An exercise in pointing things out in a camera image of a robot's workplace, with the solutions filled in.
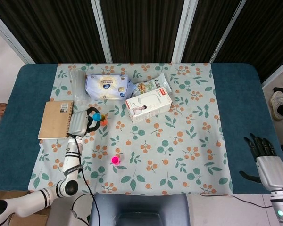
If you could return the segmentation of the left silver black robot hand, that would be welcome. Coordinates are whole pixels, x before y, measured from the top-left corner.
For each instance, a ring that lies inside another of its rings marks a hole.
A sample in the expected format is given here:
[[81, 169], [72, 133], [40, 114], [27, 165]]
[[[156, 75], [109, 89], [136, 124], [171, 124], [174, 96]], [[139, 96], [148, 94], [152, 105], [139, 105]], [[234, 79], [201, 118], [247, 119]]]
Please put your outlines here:
[[97, 131], [100, 127], [101, 114], [95, 107], [73, 113], [67, 135], [84, 137], [87, 133]]

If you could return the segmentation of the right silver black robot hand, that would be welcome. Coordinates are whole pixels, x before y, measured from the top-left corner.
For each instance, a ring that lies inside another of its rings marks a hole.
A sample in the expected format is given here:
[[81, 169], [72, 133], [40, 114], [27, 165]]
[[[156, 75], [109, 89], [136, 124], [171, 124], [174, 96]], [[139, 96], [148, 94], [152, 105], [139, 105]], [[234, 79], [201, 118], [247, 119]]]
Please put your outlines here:
[[250, 139], [245, 137], [251, 155], [257, 167], [258, 176], [251, 176], [244, 171], [239, 171], [246, 180], [260, 183], [270, 191], [283, 191], [283, 161], [276, 154], [272, 143], [266, 138], [250, 134]]

